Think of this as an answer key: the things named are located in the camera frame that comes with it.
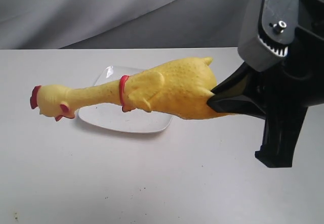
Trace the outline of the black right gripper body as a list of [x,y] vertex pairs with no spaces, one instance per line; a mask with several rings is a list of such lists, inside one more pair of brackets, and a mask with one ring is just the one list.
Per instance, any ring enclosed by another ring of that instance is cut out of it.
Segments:
[[261,77],[266,119],[255,157],[269,168],[289,168],[308,108],[323,103],[323,1],[299,0],[288,55]]

